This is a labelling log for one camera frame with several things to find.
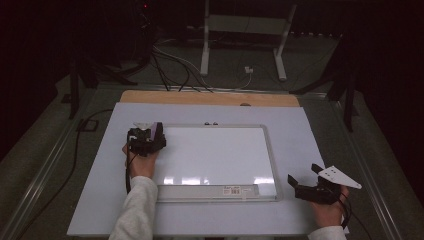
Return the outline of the dark tripod stand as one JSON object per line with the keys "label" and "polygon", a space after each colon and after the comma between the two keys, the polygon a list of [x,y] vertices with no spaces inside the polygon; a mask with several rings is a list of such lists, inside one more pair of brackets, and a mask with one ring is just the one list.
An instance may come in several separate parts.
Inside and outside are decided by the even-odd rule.
{"label": "dark tripod stand", "polygon": [[304,95],[319,86],[332,82],[326,97],[329,101],[339,101],[344,96],[343,122],[346,128],[352,132],[353,102],[360,57],[360,45],[357,39],[352,34],[345,33],[340,38],[320,78],[304,87],[290,90],[290,93]]}
{"label": "dark tripod stand", "polygon": [[109,69],[107,66],[98,63],[86,52],[71,47],[69,53],[69,77],[70,93],[65,96],[65,100],[70,103],[69,118],[73,119],[80,107],[79,83],[82,82],[87,88],[96,88],[99,84],[96,74],[103,74],[113,81],[123,85],[134,86],[135,82],[129,81],[119,73]]}

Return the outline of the white table cover sheet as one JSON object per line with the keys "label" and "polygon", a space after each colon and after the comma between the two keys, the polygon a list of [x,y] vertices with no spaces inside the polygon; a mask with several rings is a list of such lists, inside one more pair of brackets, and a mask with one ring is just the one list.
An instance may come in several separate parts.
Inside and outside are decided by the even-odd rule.
{"label": "white table cover sheet", "polygon": [[163,126],[263,125],[267,128],[274,171],[281,190],[277,201],[177,202],[158,200],[157,237],[271,237],[306,235],[316,224],[310,204],[295,197],[287,176],[313,186],[312,164],[321,165],[317,143],[300,107],[213,106],[118,103],[85,183],[67,231],[70,236],[107,236],[113,229],[127,191],[125,156],[121,151],[135,123]]}

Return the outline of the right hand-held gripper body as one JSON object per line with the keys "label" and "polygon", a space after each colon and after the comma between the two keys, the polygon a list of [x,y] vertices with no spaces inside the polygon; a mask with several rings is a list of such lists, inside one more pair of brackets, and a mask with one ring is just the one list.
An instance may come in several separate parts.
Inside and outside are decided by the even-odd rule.
{"label": "right hand-held gripper body", "polygon": [[361,189],[362,185],[335,166],[323,168],[319,172],[316,186],[299,184],[294,188],[295,197],[318,204],[332,205],[341,195],[340,186]]}

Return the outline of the grey framed whiteboard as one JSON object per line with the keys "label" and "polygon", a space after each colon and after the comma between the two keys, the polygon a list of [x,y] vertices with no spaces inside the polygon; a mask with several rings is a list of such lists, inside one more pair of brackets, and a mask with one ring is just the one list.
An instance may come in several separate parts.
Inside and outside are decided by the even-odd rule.
{"label": "grey framed whiteboard", "polygon": [[156,161],[160,202],[277,201],[281,190],[263,125],[164,127]]}

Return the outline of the person's right hand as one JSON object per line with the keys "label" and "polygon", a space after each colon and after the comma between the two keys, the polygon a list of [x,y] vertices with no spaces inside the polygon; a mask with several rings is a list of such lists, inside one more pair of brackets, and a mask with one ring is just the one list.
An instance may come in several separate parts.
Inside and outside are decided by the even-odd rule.
{"label": "person's right hand", "polygon": [[340,198],[332,205],[322,205],[311,202],[316,224],[320,227],[340,226],[344,214],[344,202],[349,195],[349,190],[346,186],[341,185]]}

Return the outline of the person's left hand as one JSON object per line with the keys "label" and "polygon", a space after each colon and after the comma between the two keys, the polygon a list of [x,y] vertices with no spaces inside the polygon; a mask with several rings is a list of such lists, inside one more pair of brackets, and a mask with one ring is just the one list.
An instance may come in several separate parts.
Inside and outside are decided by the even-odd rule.
{"label": "person's left hand", "polygon": [[122,151],[126,154],[125,167],[129,171],[131,178],[137,176],[153,178],[159,152],[154,152],[144,157],[132,153],[127,145],[123,146]]}

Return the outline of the black whiteboard eraser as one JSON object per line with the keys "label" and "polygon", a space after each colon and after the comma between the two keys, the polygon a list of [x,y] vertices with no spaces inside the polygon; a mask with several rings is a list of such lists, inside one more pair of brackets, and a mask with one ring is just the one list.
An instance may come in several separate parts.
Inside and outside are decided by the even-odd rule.
{"label": "black whiteboard eraser", "polygon": [[155,122],[151,127],[151,140],[153,145],[161,149],[166,146],[166,137],[163,132],[163,124],[161,122]]}

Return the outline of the grey metal stand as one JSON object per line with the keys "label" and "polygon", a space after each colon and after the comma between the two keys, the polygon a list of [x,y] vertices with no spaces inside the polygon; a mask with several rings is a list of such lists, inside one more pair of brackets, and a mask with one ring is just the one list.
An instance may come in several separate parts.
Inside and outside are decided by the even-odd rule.
{"label": "grey metal stand", "polygon": [[203,50],[200,63],[200,75],[207,76],[209,71],[210,43],[209,34],[215,32],[249,33],[279,35],[280,43],[273,49],[273,57],[278,79],[287,80],[287,74],[283,63],[283,50],[291,29],[292,21],[297,10],[297,4],[289,5],[285,18],[267,18],[232,15],[217,15],[210,13],[210,0],[204,0],[204,28],[203,28]]}

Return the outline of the black square floor plate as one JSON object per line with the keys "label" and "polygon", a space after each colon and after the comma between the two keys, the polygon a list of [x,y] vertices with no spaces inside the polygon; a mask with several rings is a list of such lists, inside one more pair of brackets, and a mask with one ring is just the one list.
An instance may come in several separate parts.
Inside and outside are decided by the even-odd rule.
{"label": "black square floor plate", "polygon": [[95,132],[98,126],[98,120],[81,119],[77,127],[77,132]]}

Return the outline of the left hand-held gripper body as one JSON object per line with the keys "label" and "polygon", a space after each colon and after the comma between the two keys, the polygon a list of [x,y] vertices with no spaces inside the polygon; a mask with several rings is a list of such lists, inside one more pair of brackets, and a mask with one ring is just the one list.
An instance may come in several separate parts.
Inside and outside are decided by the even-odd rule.
{"label": "left hand-held gripper body", "polygon": [[127,149],[143,157],[156,152],[156,128],[156,123],[135,123],[134,128],[127,132]]}

